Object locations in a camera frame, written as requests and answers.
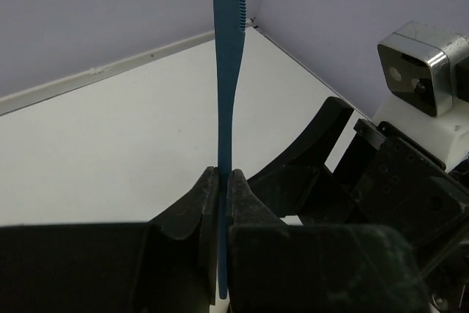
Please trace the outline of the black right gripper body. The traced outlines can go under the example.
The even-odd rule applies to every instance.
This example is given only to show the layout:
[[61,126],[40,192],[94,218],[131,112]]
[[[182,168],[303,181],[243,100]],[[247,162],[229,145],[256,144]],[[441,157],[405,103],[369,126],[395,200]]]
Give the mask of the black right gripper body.
[[350,223],[382,224],[413,247],[437,312],[468,311],[468,159],[444,162],[388,122],[359,119],[334,171]]

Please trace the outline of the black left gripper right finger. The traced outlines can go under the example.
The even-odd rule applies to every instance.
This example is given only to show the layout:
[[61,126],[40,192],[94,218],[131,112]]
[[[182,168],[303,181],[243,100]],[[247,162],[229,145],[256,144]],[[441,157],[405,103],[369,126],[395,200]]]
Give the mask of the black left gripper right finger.
[[233,312],[428,312],[410,244],[380,225],[285,224],[239,169],[228,182]]

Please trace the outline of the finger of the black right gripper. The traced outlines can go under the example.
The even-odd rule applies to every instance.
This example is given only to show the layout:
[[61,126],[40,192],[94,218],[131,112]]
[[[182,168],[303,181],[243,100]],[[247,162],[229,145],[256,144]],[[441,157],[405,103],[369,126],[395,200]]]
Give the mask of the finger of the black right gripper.
[[248,179],[253,193],[277,217],[292,216],[302,207],[303,193],[325,165],[352,113],[342,99],[328,97],[296,140]]

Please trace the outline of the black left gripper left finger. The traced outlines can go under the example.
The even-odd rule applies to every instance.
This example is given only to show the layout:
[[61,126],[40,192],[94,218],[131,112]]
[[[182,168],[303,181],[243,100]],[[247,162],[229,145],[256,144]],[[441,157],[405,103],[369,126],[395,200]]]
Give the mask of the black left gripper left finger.
[[3,312],[208,312],[219,176],[150,221],[1,228]]

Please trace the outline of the dark blue plastic knife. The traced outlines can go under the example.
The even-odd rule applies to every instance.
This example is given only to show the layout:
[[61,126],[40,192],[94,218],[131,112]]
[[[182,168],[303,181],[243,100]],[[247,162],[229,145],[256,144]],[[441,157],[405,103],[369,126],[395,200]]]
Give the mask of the dark blue plastic knife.
[[219,236],[218,291],[228,296],[226,204],[232,170],[232,125],[237,81],[243,59],[246,28],[245,0],[213,0],[218,101]]

